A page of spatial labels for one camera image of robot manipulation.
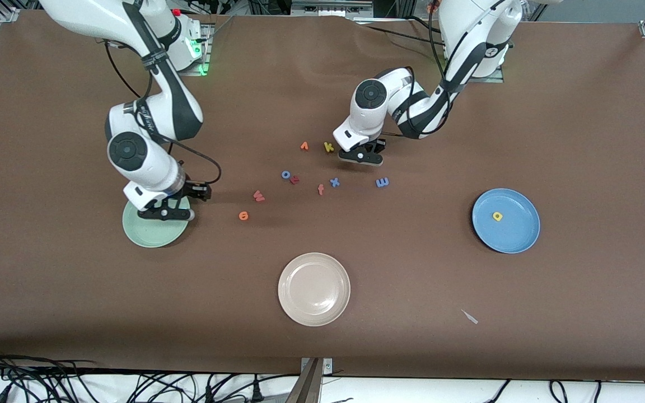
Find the small white scrap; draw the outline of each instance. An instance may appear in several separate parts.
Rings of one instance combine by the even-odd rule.
[[[474,316],[466,313],[466,311],[464,311],[464,309],[460,309],[459,311],[463,311],[463,313],[466,315],[466,318],[471,320],[471,323],[473,323],[473,324],[478,324],[479,323],[479,321],[477,321],[477,319],[474,319]]]

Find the beige plate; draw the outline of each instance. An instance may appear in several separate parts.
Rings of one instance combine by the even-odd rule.
[[[291,319],[305,326],[335,321],[350,301],[350,278],[345,268],[324,253],[300,255],[285,266],[278,298]]]

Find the green plate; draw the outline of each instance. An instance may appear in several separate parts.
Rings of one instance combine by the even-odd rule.
[[[175,206],[175,202],[168,200],[169,207]],[[181,208],[189,209],[188,197],[181,199]],[[131,242],[142,247],[162,247],[177,240],[188,226],[187,221],[158,219],[143,219],[138,216],[138,210],[131,204],[126,203],[123,209],[123,232],[126,233]]]

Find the brown table cover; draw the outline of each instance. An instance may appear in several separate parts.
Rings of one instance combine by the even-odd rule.
[[[534,23],[514,42],[504,84],[469,85],[439,133],[389,140],[374,168],[323,142],[382,69],[409,64],[433,88],[428,46],[337,17],[236,17],[209,74],[184,79],[205,114],[187,145],[223,179],[179,240],[147,250],[123,233],[126,180],[103,134],[133,95],[102,44],[24,11],[0,31],[0,350],[134,369],[296,372],[319,355],[345,374],[645,378],[645,39],[635,25]],[[138,58],[114,57],[143,92]],[[540,213],[527,252],[474,234],[471,206],[496,187]],[[312,251],[352,284],[323,327],[277,300],[282,268]]]

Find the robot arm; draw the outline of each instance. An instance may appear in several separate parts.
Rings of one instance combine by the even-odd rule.
[[[203,124],[203,113],[143,16],[144,13],[154,13],[158,0],[136,0],[134,3],[121,0],[42,0],[41,3],[49,16],[67,30],[119,41],[141,56],[161,92],[110,109],[105,123],[109,161],[130,180],[124,193],[140,212],[153,209],[157,202],[180,194],[185,190],[186,175],[159,142],[163,138],[185,140],[194,137]],[[166,13],[170,15],[171,11],[166,10]],[[204,200],[210,197],[210,188],[195,185],[197,189],[188,191],[190,196]],[[168,217],[139,215],[157,219],[193,217],[192,212],[176,212]]]
[[[548,0],[558,3],[561,0]],[[486,77],[504,60],[522,18],[520,0],[443,0],[438,9],[447,67],[432,95],[406,68],[389,69],[361,82],[350,115],[333,131],[341,159],[378,166],[386,113],[403,136],[425,138],[445,123],[451,104],[471,77]]]

